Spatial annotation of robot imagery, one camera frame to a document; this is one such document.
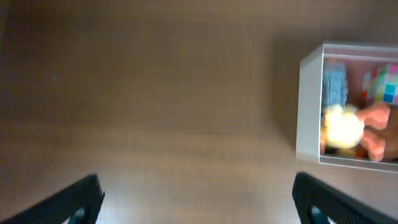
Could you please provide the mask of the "yellow grey toy truck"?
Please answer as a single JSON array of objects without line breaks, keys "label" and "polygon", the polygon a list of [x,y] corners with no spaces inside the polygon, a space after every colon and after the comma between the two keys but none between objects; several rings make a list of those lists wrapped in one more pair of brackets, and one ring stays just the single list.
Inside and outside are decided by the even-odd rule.
[{"label": "yellow grey toy truck", "polygon": [[322,108],[333,105],[345,107],[348,96],[346,67],[342,62],[325,62],[322,78]]}]

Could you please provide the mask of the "brown plush toy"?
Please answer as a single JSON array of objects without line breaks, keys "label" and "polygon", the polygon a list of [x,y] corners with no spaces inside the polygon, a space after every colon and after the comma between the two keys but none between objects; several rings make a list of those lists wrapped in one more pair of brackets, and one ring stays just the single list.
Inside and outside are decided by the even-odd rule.
[{"label": "brown plush toy", "polygon": [[384,157],[387,160],[397,159],[397,106],[390,107],[391,112],[385,129],[386,149]]}]

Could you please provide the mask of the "yellow duck plush toy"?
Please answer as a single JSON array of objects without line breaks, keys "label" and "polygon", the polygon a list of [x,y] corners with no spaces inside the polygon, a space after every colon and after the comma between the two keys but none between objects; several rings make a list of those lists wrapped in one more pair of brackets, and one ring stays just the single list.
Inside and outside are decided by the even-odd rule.
[{"label": "yellow duck plush toy", "polygon": [[382,161],[386,140],[366,127],[378,131],[386,129],[390,113],[391,109],[385,103],[376,103],[362,110],[353,105],[338,104],[324,108],[320,126],[320,154],[323,155],[328,148],[350,150],[360,145],[367,150],[371,161]]}]

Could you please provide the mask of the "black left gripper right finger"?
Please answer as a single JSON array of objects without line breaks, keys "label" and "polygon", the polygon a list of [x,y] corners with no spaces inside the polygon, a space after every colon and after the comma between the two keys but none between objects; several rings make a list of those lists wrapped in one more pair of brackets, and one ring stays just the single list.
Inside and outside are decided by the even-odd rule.
[{"label": "black left gripper right finger", "polygon": [[304,224],[383,224],[397,220],[306,172],[295,176],[293,200]]}]

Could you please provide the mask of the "colourful puzzle cube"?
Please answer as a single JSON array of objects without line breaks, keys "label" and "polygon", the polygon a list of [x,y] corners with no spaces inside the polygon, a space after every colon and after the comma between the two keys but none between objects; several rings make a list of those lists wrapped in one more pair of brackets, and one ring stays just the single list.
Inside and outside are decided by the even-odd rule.
[{"label": "colourful puzzle cube", "polygon": [[366,106],[384,102],[397,106],[397,64],[387,63],[364,74],[362,99]]}]

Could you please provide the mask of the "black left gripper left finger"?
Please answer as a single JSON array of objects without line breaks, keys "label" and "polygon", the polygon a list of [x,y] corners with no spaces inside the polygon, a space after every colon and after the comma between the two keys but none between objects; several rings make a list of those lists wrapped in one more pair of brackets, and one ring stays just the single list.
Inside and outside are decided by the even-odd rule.
[{"label": "black left gripper left finger", "polygon": [[99,178],[89,174],[1,224],[91,223],[95,224],[104,200]]}]

